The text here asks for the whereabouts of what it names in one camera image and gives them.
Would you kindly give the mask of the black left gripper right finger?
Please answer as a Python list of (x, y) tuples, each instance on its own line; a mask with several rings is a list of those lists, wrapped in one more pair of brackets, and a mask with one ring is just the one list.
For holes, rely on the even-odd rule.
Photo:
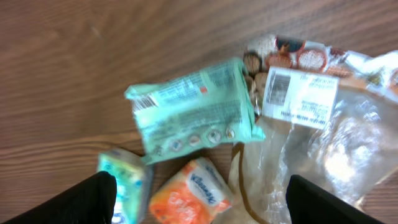
[(285, 198), (292, 224), (382, 224), (300, 175), (290, 177)]

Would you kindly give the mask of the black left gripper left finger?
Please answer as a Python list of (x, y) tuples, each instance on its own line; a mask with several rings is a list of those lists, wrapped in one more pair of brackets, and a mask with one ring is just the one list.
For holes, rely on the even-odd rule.
[(5, 224), (111, 224), (116, 178), (101, 171)]

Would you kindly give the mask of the blue-green tissue pack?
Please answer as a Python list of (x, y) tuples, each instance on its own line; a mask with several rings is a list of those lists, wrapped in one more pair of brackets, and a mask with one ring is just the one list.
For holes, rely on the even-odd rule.
[(121, 148), (102, 152), (97, 171), (106, 171), (116, 179), (116, 202), (112, 223), (138, 224), (145, 217), (153, 178), (153, 167), (141, 157)]

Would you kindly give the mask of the brown clear snack pouch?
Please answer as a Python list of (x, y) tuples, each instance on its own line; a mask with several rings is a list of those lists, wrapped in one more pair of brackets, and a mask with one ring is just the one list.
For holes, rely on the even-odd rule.
[(397, 52), (371, 57), (268, 34), (243, 59), (266, 137), (233, 148), (236, 201), (215, 222), (292, 223), (292, 175), (367, 214), (365, 196), (397, 170)]

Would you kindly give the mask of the orange Kleenex tissue pack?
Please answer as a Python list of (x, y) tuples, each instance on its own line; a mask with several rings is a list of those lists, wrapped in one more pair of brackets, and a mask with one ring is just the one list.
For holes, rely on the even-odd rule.
[(151, 197), (149, 210), (164, 224), (210, 224), (234, 196), (214, 164), (190, 161)]

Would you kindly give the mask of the teal wet wipes pack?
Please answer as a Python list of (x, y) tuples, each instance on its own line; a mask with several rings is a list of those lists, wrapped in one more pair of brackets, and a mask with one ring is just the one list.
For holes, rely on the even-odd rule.
[(202, 148), (265, 139), (240, 58), (158, 84), (131, 85), (124, 96), (141, 134), (146, 164)]

